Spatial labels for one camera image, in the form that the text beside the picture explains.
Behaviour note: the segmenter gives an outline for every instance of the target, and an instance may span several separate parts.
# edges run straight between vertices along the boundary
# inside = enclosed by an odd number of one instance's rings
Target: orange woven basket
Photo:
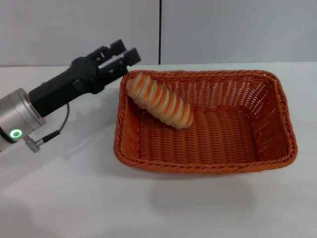
[[[126,82],[144,73],[189,102],[190,128],[177,130],[127,96]],[[149,171],[230,174],[291,164],[297,144],[278,78],[262,70],[132,71],[121,81],[114,153]]]

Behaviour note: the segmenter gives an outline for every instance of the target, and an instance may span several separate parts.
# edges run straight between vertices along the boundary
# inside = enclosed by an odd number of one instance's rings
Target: striped object
[[[149,76],[138,74],[127,82],[126,88],[136,104],[165,124],[177,129],[191,126],[194,112],[190,105]]]

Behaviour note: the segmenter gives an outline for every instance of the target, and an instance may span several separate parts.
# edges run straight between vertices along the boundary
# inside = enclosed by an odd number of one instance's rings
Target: white wall
[[[163,0],[163,64],[317,61],[317,0]]]
[[[1,0],[0,66],[69,65],[121,38],[157,64],[158,0]]]

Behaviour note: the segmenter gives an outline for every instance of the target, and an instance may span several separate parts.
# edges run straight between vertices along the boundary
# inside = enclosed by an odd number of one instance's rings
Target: silver cylindrical joint
[[[0,99],[0,151],[45,124],[22,88]]]

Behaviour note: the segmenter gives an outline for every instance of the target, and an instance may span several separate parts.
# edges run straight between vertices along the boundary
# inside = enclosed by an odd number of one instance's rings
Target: green led light
[[[15,130],[12,130],[12,131],[10,132],[10,136],[11,136],[12,138],[18,138],[18,137],[20,137],[21,135],[22,135],[22,131],[19,130],[19,129],[15,129]]]

